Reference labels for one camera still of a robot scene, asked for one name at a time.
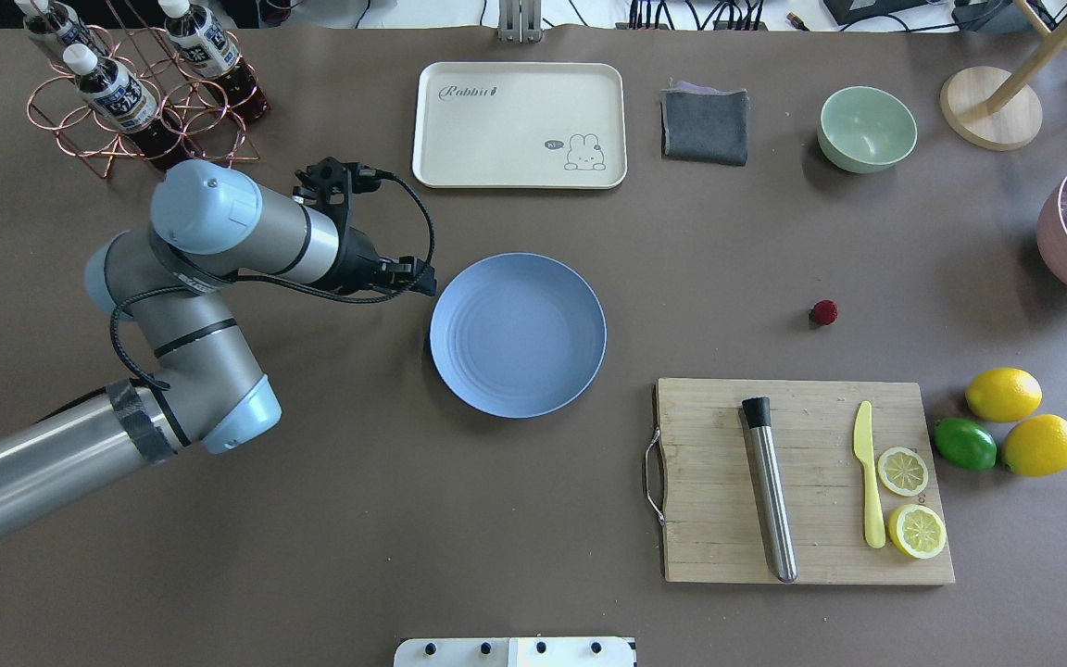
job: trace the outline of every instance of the bottle label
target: bottle label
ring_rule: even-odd
[[[84,46],[90,47],[98,54],[101,53],[100,47],[94,43],[94,35],[90,32],[89,28],[81,22],[81,18],[77,17],[77,11],[68,5],[64,4],[64,12],[68,15],[68,20],[61,25],[59,21],[53,20],[53,18],[44,18],[43,26],[46,28],[46,32],[41,34],[34,33],[32,31],[27,31],[27,37],[32,38],[32,41],[37,42],[44,50],[47,51],[48,59],[51,60],[60,67],[64,67],[64,49],[65,47],[71,46],[73,44],[84,44]],[[55,26],[55,30],[52,32],[47,32],[51,30],[51,26]]]
[[[204,10],[204,27],[186,37],[169,34],[175,50],[184,55],[201,79],[216,79],[237,63],[237,45],[225,34],[223,27],[208,7]]]
[[[122,65],[114,83],[100,93],[89,95],[89,102],[122,131],[139,130],[159,113],[159,102],[150,90]]]

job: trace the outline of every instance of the gray cloth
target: gray cloth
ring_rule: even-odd
[[[662,90],[662,149],[673,158],[745,165],[749,109],[747,90],[724,93],[680,81]]]

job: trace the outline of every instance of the green bowl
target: green bowl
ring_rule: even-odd
[[[843,88],[822,105],[817,144],[831,163],[876,173],[905,159],[917,144],[911,111],[877,88]]]

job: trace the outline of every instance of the bottle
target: bottle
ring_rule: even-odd
[[[156,169],[166,171],[190,159],[178,120],[166,110],[159,114],[159,101],[126,65],[98,59],[84,44],[65,49],[64,63],[76,75],[74,81],[81,97]]]
[[[64,50],[73,44],[84,44],[98,55],[106,57],[106,47],[94,37],[93,31],[81,22],[77,11],[64,3],[48,0],[16,0],[22,12],[22,27],[35,46],[53,64],[64,66]]]
[[[262,117],[270,110],[270,101],[258,88],[254,70],[212,12],[191,4],[190,0],[159,0],[159,5],[166,14],[166,37],[175,50],[184,55],[196,76],[224,90],[221,96],[219,90],[205,85],[213,100],[224,105],[228,98],[234,114],[246,125]]]

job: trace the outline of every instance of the brown table surface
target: brown table surface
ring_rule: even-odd
[[[440,380],[425,349],[432,299],[365,307],[235,288],[283,422],[1,540],[0,664],[391,664],[407,637],[535,634],[634,636],[652,666],[1067,664],[1067,472],[938,461],[957,574],[943,587],[665,583],[640,482],[664,376],[909,381],[936,418],[965,414],[975,372],[1016,366],[1040,379],[1041,412],[1067,417],[1067,287],[1034,241],[1067,173],[1067,53],[1034,81],[1040,136],[1001,155],[954,136],[937,92],[967,65],[1016,67],[1036,43],[1021,35],[241,38],[275,102],[254,131],[264,159],[242,170],[281,193],[329,155],[410,173],[429,63],[615,65],[630,163],[617,189],[420,189],[441,284],[510,250],[567,263],[604,304],[604,367],[566,409],[504,420]],[[138,164],[98,181],[27,125],[44,77],[34,47],[0,32],[0,439],[126,376],[81,266],[144,224],[157,181]],[[662,158],[670,77],[748,89],[746,168]],[[913,110],[920,144],[894,170],[851,176],[818,155],[818,107],[851,84]],[[359,202],[378,249],[425,248],[401,191]],[[819,299],[842,316],[811,331]]]

